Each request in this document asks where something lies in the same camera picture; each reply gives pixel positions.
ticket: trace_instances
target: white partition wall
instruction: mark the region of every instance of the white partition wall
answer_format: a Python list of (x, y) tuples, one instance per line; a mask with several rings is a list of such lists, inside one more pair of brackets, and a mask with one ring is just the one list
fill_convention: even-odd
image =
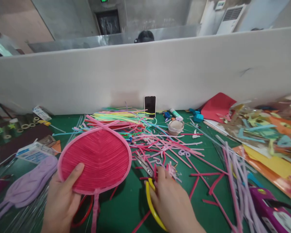
[(0, 103), (30, 112), (196, 108), (218, 92), (264, 102), (291, 92), (291, 28), (0, 58)]

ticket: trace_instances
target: air conditioner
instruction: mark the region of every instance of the air conditioner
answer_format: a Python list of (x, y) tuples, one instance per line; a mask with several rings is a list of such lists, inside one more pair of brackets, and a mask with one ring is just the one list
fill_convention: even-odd
[(245, 9), (245, 4), (240, 6), (235, 6), (231, 8), (227, 8), (220, 27), (217, 31), (217, 35), (219, 34), (229, 34), (233, 32), (236, 24)]

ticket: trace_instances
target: glue stick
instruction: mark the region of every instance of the glue stick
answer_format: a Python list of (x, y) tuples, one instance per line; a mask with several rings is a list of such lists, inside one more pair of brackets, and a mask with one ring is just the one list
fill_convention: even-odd
[(183, 121), (183, 117), (180, 116), (179, 113), (176, 112), (176, 110), (174, 110), (173, 108), (171, 108), (169, 111), (176, 117), (176, 120)]

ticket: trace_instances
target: red paper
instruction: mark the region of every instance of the red paper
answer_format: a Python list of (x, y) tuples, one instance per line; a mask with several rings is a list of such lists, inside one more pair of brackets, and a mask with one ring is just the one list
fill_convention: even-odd
[(223, 120), (220, 119), (217, 113), (226, 116), (229, 114), (230, 107), (235, 103), (235, 100), (226, 94), (219, 92), (207, 101), (201, 110), (201, 114), (204, 116), (204, 119), (215, 120), (223, 123)]

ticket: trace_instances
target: person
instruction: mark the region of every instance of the person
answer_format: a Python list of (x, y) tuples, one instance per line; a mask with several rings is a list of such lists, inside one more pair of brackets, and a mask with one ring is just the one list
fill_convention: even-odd
[(8, 50), (12, 55), (24, 54), (24, 52), (17, 46), (8, 36), (0, 32), (0, 44)]
[[(50, 181), (41, 233), (68, 233), (81, 195), (72, 186), (82, 174), (79, 163), (65, 182), (56, 173)], [(157, 193), (150, 189), (153, 205), (170, 233), (206, 233), (198, 223), (186, 191), (163, 167), (158, 167)]]
[(134, 40), (134, 43), (145, 43), (154, 41), (154, 35), (151, 31), (142, 31), (139, 33), (138, 38)]

